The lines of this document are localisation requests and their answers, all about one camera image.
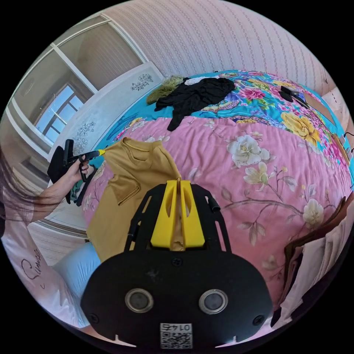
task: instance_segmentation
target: blue floral bedding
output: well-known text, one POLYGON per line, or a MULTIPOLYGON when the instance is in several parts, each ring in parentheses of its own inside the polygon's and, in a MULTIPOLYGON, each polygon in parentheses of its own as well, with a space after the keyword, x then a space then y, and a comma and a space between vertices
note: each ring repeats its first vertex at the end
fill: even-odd
MULTIPOLYGON (((208 73, 200 76, 215 76, 216 73, 208 73)), ((312 143, 316 149, 321 151, 324 156, 329 151, 328 145, 332 143, 331 134, 337 134, 339 137, 344 134, 340 122, 329 108, 327 103, 319 94, 312 91, 308 87, 294 83, 290 80, 281 78, 276 75, 266 74, 262 72, 245 72, 239 70, 227 70, 218 73, 219 77, 228 78, 235 83, 235 90, 228 94, 223 101, 217 105, 209 105, 204 109, 194 112, 191 115, 201 118, 212 119, 232 119, 236 123, 259 122, 266 125, 275 126, 280 129, 296 132, 296 119, 284 119, 284 113, 290 113, 301 117, 302 123, 305 120, 305 128, 310 133, 306 136, 309 143, 312 143), (285 101, 279 95, 279 86, 289 86, 303 93, 307 93, 319 100, 331 113, 333 124, 321 113, 313 110, 309 113, 298 104, 285 101)), ((96 146, 97 149, 115 143, 124 134, 132 124, 139 121, 156 120, 159 117, 172 117, 172 107, 166 107, 155 112, 155 104, 147 105, 146 94, 136 102, 110 129, 106 136, 96 146)), ((348 148, 349 143, 346 139, 344 148, 348 148)), ((99 166, 103 162, 103 157, 95 159, 94 164, 99 166)), ((352 182, 354 183, 354 163, 350 161, 349 170, 352 182)))

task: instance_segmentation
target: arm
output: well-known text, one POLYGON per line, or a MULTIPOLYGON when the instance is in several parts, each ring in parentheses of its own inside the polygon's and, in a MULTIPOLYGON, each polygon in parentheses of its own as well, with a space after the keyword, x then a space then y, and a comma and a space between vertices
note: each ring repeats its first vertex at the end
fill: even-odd
MULTIPOLYGON (((52 213, 74 187, 75 183, 81 180, 79 166, 80 161, 77 160, 59 181, 45 189, 38 196, 34 207, 32 222, 44 219, 52 213)), ((87 173, 88 167, 88 162, 85 162, 82 168, 85 174, 87 173)))

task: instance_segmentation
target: screw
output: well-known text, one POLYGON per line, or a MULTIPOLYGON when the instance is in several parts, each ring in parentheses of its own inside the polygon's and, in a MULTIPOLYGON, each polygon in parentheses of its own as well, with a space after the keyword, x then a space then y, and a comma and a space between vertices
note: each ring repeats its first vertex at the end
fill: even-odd
POLYGON ((263 315, 259 315, 259 316, 254 318, 252 323, 253 323, 254 326, 259 326, 261 323, 263 323, 263 321, 264 321, 264 316, 263 315))
POLYGON ((97 315, 95 315, 94 313, 90 314, 90 319, 93 323, 98 323, 100 320, 98 319, 97 315))
POLYGON ((182 260, 181 258, 172 258, 171 263, 174 267, 180 267, 182 265, 182 260))

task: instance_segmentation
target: long brown hair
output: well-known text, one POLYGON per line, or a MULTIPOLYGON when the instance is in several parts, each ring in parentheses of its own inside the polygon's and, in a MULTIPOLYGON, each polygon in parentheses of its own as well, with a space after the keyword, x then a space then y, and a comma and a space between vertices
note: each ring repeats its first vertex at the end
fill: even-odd
POLYGON ((53 206, 49 200, 29 189, 13 172, 0 145, 0 218, 6 218, 6 208, 19 212, 33 212, 33 206, 53 206))

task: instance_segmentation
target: bed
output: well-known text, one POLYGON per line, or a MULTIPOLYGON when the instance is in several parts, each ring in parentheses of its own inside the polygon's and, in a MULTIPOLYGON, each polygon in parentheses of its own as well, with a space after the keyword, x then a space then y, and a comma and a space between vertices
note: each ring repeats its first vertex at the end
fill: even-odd
MULTIPOLYGON (((251 262, 267 282, 274 305, 284 283, 284 247, 326 221, 353 185, 333 134, 343 129, 321 97, 297 83, 261 72, 223 71, 235 89, 218 105, 185 117, 172 132, 172 108, 155 112, 146 97, 134 104, 96 146, 123 137, 160 140, 183 179, 208 189, 222 208, 233 253, 251 262), (319 100, 333 122, 280 97, 289 86, 319 100)), ((344 148, 349 147, 345 141, 344 148)), ((85 193, 87 225, 113 177, 103 157, 85 193)))

